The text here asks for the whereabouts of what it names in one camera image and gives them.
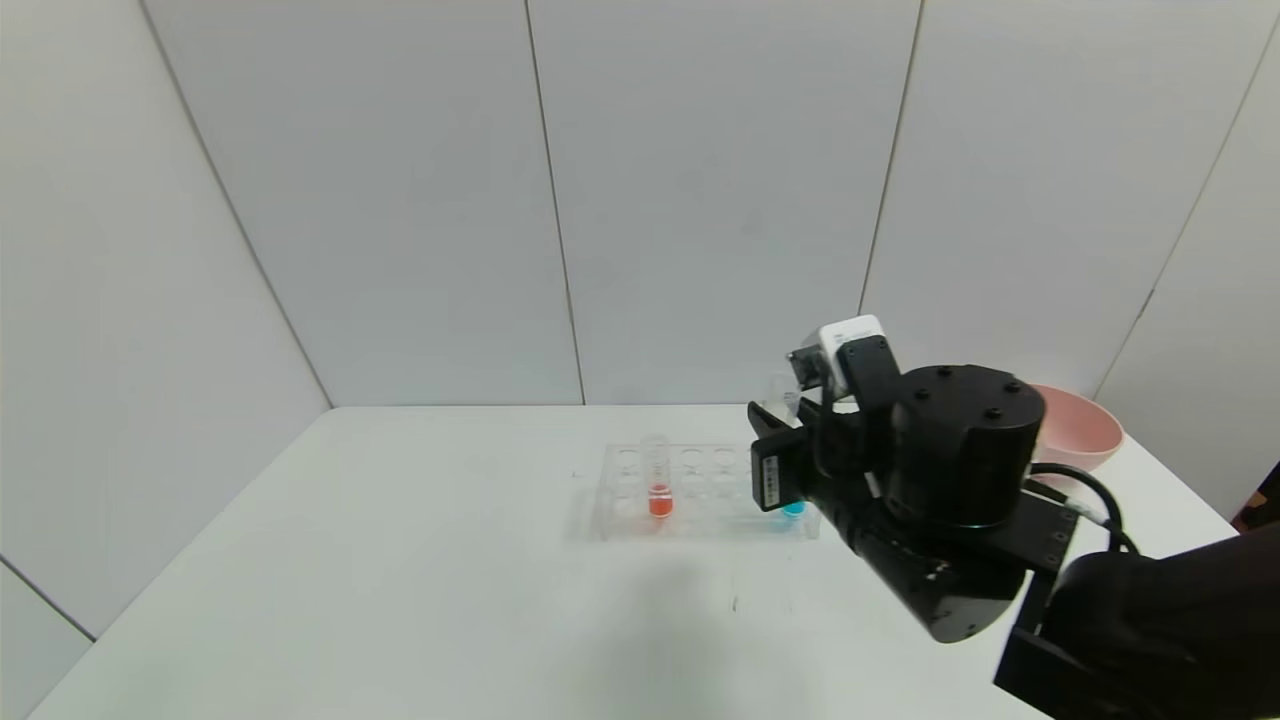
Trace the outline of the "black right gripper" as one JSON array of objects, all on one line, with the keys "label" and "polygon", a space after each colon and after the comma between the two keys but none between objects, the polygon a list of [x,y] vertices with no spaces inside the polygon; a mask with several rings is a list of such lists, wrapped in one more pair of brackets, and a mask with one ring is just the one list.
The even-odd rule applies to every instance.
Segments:
[{"label": "black right gripper", "polygon": [[787,505],[812,505],[856,555],[872,511],[870,464],[842,430],[822,428],[822,401],[801,396],[794,428],[759,402],[748,404],[751,443],[751,492],[763,512]]}]

